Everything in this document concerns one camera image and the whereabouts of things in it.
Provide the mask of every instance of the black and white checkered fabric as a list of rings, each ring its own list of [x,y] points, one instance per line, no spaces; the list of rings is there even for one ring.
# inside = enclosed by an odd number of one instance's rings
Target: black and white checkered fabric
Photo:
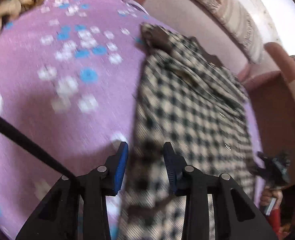
[[[253,196],[254,177],[248,170],[252,148],[243,108],[247,95],[229,70],[205,61],[196,43],[165,31],[171,55],[156,49],[146,60],[139,87],[134,148],[119,223],[122,240],[181,239],[185,197],[174,198],[148,219],[128,212],[137,205],[154,208],[169,196],[161,151],[166,141],[188,165],[215,176],[229,173]],[[210,239],[214,239],[211,196],[209,214]]]

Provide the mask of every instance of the fold of cloth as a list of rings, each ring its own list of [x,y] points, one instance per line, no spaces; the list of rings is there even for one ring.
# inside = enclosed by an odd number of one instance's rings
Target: fold of cloth
[[[149,24],[141,31],[151,55],[139,86],[118,239],[181,239],[185,197],[169,191],[163,144],[170,141],[176,154],[206,174],[229,173],[252,197],[247,95],[229,70],[206,61],[193,39]],[[209,216],[214,239],[210,195]]]

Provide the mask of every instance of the human hand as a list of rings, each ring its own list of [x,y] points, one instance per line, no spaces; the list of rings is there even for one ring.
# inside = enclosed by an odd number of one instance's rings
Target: human hand
[[[282,191],[280,189],[271,190],[269,187],[265,187],[265,189],[262,191],[260,206],[268,206],[272,197],[277,199],[273,209],[278,209],[283,199]]]

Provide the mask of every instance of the striped pillow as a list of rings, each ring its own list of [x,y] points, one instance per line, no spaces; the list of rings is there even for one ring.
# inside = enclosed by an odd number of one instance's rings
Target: striped pillow
[[[197,0],[212,13],[241,45],[253,63],[260,63],[263,42],[259,30],[238,0]]]

